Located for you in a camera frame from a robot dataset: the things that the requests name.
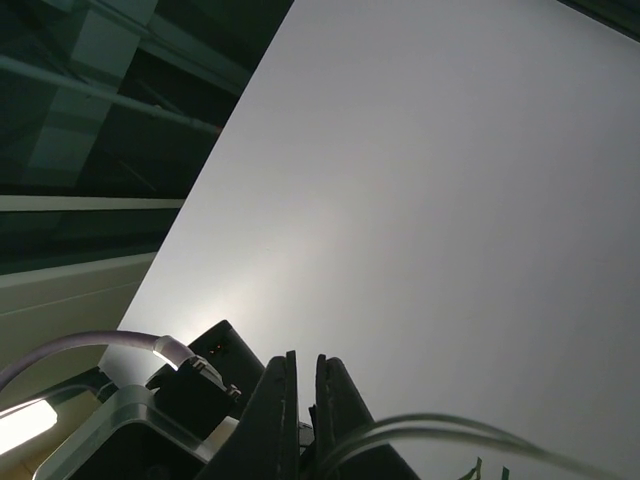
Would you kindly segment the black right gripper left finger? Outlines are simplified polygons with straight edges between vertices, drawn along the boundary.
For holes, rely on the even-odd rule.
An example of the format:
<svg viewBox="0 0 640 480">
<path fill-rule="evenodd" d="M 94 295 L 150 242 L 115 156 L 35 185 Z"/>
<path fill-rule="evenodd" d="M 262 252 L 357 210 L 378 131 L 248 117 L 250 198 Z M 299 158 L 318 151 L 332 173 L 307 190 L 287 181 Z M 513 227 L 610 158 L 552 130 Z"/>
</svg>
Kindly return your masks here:
<svg viewBox="0 0 640 480">
<path fill-rule="evenodd" d="M 296 354 L 272 358 L 241 420 L 200 479 L 290 480 L 299 477 Z"/>
</svg>

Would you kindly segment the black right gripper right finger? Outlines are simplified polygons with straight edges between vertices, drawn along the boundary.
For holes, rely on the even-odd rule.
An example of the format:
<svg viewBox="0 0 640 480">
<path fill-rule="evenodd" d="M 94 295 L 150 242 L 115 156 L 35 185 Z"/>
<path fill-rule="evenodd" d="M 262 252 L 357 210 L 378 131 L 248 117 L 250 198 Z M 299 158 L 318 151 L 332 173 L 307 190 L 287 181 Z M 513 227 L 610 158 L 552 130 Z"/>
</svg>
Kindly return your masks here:
<svg viewBox="0 0 640 480">
<path fill-rule="evenodd" d="M 316 362 L 315 404 L 312 409 L 315 440 L 309 467 L 311 479 L 323 479 L 321 464 L 339 442 L 356 430 L 373 423 L 373 417 L 337 357 L 321 354 Z M 415 479 L 416 473 L 398 452 L 383 445 L 363 452 L 337 467 L 329 479 L 397 480 Z"/>
</svg>

